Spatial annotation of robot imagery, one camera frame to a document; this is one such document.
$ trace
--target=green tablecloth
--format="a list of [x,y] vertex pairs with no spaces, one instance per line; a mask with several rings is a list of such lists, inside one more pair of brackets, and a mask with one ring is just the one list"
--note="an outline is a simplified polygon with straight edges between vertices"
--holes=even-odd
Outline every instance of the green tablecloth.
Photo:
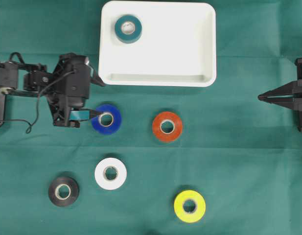
[[[58,55],[72,51],[97,67],[105,2],[0,0],[0,59],[18,51],[27,63],[52,71]],[[110,136],[90,122],[53,127],[45,98],[31,134],[23,123],[0,129],[0,234],[302,235],[302,133],[291,110],[257,100],[296,79],[302,0],[207,2],[217,15],[212,86],[92,85],[86,107],[112,103],[121,111],[121,128]],[[6,116],[33,120],[34,105],[32,98],[9,97]],[[152,120],[163,110],[183,120],[174,143],[152,134]],[[128,170],[115,191],[94,180],[96,164],[107,156]],[[62,174],[80,186],[68,208],[54,206],[47,194]],[[185,188],[206,200],[206,214],[195,224],[173,211],[175,195]]]

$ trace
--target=tape roll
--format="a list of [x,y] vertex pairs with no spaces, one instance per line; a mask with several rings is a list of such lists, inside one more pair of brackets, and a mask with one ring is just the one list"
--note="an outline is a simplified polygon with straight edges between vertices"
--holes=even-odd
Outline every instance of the tape roll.
[[[60,188],[66,186],[69,190],[68,195],[60,195]],[[48,197],[53,204],[58,207],[66,207],[74,203],[79,195],[77,182],[70,177],[59,177],[55,179],[48,188]]]
[[[162,124],[165,122],[171,122],[173,130],[166,133],[162,130]],[[163,142],[175,141],[182,133],[182,121],[180,117],[172,112],[162,112],[158,114],[153,120],[152,130],[156,138]]]
[[[116,177],[112,180],[107,179],[106,171],[108,168],[113,168],[116,171]],[[122,161],[116,158],[105,158],[97,164],[94,177],[101,188],[114,190],[125,183],[127,178],[127,169]]]
[[[194,211],[186,212],[184,204],[187,200],[192,200],[195,203]],[[205,200],[201,194],[193,190],[186,190],[179,193],[174,202],[174,210],[176,216],[186,223],[194,223],[199,221],[205,214]]]
[[142,25],[137,17],[125,15],[120,17],[115,24],[115,34],[123,43],[136,42],[142,33]]
[[[91,123],[93,128],[101,134],[110,135],[115,133],[121,125],[120,111],[113,105],[103,104],[95,110],[103,112],[103,114],[93,117]],[[112,122],[109,125],[103,125],[101,120],[104,115],[112,116]]]

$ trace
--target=black cable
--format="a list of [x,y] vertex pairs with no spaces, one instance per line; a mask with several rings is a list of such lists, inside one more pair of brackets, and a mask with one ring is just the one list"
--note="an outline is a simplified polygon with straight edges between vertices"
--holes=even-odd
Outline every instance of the black cable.
[[26,134],[29,134],[32,130],[32,126],[34,124],[37,123],[38,119],[39,119],[39,103],[40,103],[40,97],[43,96],[43,93],[50,88],[52,85],[54,85],[55,83],[63,80],[65,77],[67,77],[68,75],[75,73],[76,70],[70,71],[70,72],[66,72],[64,75],[60,76],[58,79],[56,79],[55,81],[51,82],[50,84],[48,84],[46,87],[44,87],[37,96],[37,103],[36,103],[36,118],[34,119],[33,123],[31,124],[29,121],[24,120],[24,119],[5,119],[5,120],[0,120],[0,122],[8,122],[8,121],[23,121],[26,122],[29,127],[26,129]]
[[19,61],[20,61],[21,64],[25,64],[25,62],[23,60],[23,57],[22,57],[22,55],[19,52],[13,52],[13,53],[11,53],[10,56],[9,56],[9,61],[16,62],[16,61],[13,61],[14,55],[16,55],[18,57],[18,59],[19,59]]

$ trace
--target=white tray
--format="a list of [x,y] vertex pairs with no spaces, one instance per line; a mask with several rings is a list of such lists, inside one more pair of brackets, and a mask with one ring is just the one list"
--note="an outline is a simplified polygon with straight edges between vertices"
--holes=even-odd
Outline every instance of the white tray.
[[[115,23],[134,15],[142,35],[122,43]],[[207,87],[216,79],[216,17],[207,3],[110,1],[102,9],[99,76],[107,84]]]

